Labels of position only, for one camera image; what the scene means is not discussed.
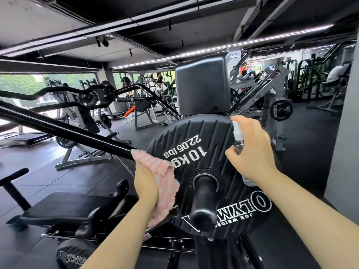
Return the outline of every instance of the black rubber floor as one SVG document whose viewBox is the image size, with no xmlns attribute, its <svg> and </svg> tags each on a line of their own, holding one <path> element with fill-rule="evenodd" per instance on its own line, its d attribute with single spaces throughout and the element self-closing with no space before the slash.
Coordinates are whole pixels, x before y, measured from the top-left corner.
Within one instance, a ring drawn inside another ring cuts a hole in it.
<svg viewBox="0 0 359 269">
<path fill-rule="evenodd" d="M 285 121 L 287 151 L 279 155 L 284 172 L 318 196 L 325 190 L 339 120 L 340 118 L 330 117 L 329 113 L 320 110 L 306 110 L 304 103 L 298 103 L 294 105 L 293 116 Z M 145 123 L 145 116 L 141 116 L 140 121 Z M 140 149 L 146 149 L 152 138 L 163 129 L 162 126 L 156 126 L 135 132 L 134 121 L 121 124 L 121 138 L 131 139 L 132 144 Z M 31 204 L 55 191 L 107 195 L 115 190 L 117 182 L 122 178 L 130 181 L 130 192 L 135 193 L 131 176 L 116 159 L 59 172 L 53 167 L 55 162 L 15 181 L 15 185 Z M 126 162 L 134 169 L 132 162 Z M 19 169 L 23 167 L 28 166 L 24 163 Z M 7 220 L 19 213 L 21 209 L 1 188 L 0 269 L 55 269 L 57 243 L 40 237 L 43 228 L 29 227 L 15 234 L 5 225 Z M 265 268 L 319 268 L 298 235 L 276 208 L 272 209 L 269 219 L 252 232 L 250 237 L 263 259 Z M 165 252 L 142 250 L 136 268 L 166 268 L 168 256 Z M 195 255 L 181 255 L 179 264 L 179 268 L 197 268 Z"/>
</svg>

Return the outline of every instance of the machine handle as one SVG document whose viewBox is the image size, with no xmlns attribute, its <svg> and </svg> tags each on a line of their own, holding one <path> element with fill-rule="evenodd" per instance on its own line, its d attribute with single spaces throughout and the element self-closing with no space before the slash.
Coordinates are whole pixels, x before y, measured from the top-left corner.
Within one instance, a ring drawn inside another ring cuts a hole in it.
<svg viewBox="0 0 359 269">
<path fill-rule="evenodd" d="M 196 229 L 209 232 L 217 223 L 216 181 L 210 176 L 203 175 L 195 180 L 194 188 L 191 222 Z"/>
<path fill-rule="evenodd" d="M 4 177 L 3 179 L 0 179 L 0 187 L 3 187 L 7 184 L 9 184 L 11 181 L 13 181 L 16 178 L 19 178 L 20 176 L 23 176 L 29 172 L 28 168 L 23 168 L 17 172 L 14 172 L 13 174 Z"/>
</svg>

